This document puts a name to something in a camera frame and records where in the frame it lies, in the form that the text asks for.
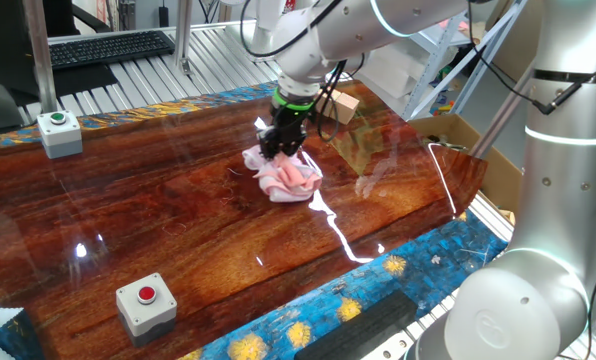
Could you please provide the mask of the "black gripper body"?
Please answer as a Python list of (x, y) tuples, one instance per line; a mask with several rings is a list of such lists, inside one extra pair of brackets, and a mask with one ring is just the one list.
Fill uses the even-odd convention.
[(271, 108), (272, 129), (267, 136), (269, 143), (282, 145), (301, 145), (306, 139), (304, 122), (311, 111), (290, 109), (287, 106)]

